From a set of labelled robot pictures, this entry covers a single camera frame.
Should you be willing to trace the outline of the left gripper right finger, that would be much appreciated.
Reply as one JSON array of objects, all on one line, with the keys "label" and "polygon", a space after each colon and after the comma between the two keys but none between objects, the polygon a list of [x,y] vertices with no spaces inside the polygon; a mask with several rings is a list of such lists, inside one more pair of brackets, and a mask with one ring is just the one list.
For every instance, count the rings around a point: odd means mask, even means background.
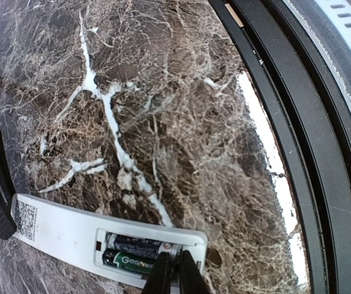
[{"label": "left gripper right finger", "polygon": [[189,251],[179,256],[179,289],[181,294],[210,294]]}]

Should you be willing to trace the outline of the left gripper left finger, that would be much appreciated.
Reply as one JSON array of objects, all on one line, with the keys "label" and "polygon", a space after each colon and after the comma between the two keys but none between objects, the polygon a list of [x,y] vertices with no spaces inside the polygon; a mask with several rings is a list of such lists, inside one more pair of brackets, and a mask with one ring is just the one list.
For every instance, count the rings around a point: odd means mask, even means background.
[{"label": "left gripper left finger", "polygon": [[168,252],[161,252],[143,288],[143,294],[169,294],[171,281],[171,258]]}]

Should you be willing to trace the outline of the black AAA battery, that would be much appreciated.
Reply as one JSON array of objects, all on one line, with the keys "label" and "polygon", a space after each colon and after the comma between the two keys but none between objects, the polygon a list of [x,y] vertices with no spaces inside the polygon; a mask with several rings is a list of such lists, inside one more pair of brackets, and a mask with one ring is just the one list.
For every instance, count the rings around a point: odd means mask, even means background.
[{"label": "black AAA battery", "polygon": [[160,253],[166,252],[175,260],[183,248],[179,244],[153,239],[134,238],[115,233],[107,233],[106,242],[107,247],[110,249],[151,259],[156,259]]}]

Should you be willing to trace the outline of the green AAA battery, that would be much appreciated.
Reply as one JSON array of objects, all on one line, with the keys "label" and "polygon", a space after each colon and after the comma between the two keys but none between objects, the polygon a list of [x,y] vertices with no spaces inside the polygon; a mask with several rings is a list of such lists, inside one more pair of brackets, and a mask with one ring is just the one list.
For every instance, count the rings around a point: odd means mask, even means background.
[{"label": "green AAA battery", "polygon": [[133,254],[106,249],[102,254],[104,265],[124,270],[130,273],[148,275],[154,268],[155,260],[139,257]]}]

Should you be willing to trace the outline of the white remote control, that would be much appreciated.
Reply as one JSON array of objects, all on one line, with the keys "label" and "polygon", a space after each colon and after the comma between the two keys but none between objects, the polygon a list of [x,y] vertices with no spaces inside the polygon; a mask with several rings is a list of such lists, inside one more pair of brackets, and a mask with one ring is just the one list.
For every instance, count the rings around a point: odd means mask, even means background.
[{"label": "white remote control", "polygon": [[208,239],[203,232],[104,216],[27,194],[13,196],[11,215],[17,225],[16,238],[54,258],[126,285],[143,288],[146,279],[103,264],[109,233],[179,244],[191,253],[198,270],[204,271]]}]

